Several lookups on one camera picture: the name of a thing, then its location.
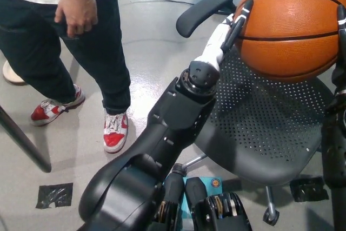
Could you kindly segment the person's hand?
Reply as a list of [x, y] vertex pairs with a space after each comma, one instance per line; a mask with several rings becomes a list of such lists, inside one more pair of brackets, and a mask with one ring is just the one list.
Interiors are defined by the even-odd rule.
[[90, 31], [98, 22], [96, 0], [59, 0], [55, 22], [62, 23], [63, 20], [70, 38]]

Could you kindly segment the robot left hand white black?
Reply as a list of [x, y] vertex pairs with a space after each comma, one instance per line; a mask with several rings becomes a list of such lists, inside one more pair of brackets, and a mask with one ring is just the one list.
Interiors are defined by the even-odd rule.
[[211, 34], [202, 54], [195, 61], [206, 63], [219, 71], [224, 55], [232, 48], [245, 26], [253, 4], [254, 0], [246, 0], [238, 16], [231, 14], [225, 18]]

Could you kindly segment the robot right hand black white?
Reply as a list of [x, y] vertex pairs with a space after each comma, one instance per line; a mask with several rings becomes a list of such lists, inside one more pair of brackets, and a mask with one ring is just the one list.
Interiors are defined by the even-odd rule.
[[335, 69], [332, 72], [332, 83], [336, 90], [334, 99], [329, 106], [329, 110], [336, 110], [345, 102], [345, 7], [339, 5], [337, 7], [338, 20], [338, 56]]

